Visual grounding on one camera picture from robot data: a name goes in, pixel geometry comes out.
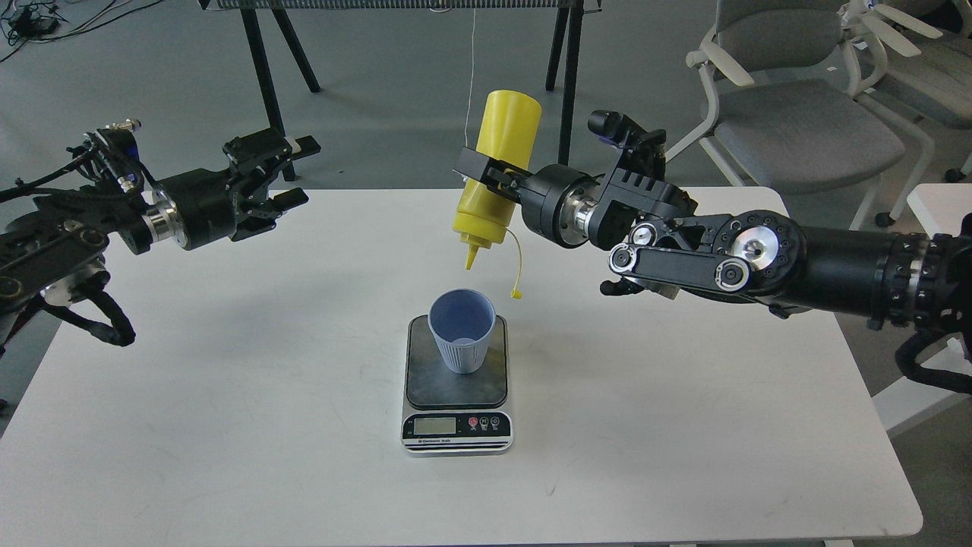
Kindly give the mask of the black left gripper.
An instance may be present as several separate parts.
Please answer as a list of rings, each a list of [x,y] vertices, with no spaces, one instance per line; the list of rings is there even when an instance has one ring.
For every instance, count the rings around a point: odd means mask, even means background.
[[[157,180],[153,193],[157,205],[165,207],[173,222],[173,238],[187,251],[220,239],[233,242],[253,238],[276,228],[276,221],[287,211],[309,202],[302,189],[283,191],[260,202],[243,201],[232,189],[233,173],[271,182],[282,173],[294,182],[292,163],[320,152],[313,136],[291,138],[276,128],[236,136],[222,146],[230,169],[194,169]]]

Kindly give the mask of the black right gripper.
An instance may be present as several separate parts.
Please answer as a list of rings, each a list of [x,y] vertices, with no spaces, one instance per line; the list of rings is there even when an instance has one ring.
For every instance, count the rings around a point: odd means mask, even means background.
[[[563,165],[534,174],[469,148],[459,152],[453,171],[504,200],[519,200],[525,227],[550,242],[576,248],[589,240],[588,221],[601,190],[592,176]]]

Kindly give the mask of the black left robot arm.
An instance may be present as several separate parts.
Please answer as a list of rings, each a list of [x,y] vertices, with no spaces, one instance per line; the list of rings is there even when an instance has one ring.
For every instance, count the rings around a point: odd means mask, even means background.
[[[159,180],[141,162],[139,127],[126,120],[88,132],[67,165],[2,192],[3,202],[32,197],[36,205],[2,232],[3,343],[44,311],[109,345],[131,345],[131,320],[106,292],[111,233],[135,254],[167,239],[192,250],[269,232],[308,201],[301,189],[272,197],[268,188],[294,160],[319,153],[312,136],[289,138],[275,128],[237,136],[223,145],[226,169]]]

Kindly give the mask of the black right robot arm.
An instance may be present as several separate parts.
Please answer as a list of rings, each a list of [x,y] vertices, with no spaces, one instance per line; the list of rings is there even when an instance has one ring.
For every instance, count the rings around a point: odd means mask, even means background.
[[[969,394],[968,374],[927,369],[917,357],[938,340],[970,339],[970,218],[958,235],[801,227],[766,209],[700,215],[663,180],[665,131],[598,110],[588,128],[619,151],[604,182],[563,165],[536,173],[465,148],[455,170],[520,206],[525,225],[556,245],[610,253],[608,296],[677,291],[764,305],[788,318],[804,309],[864,316],[870,329],[914,327],[895,351],[911,381]]]

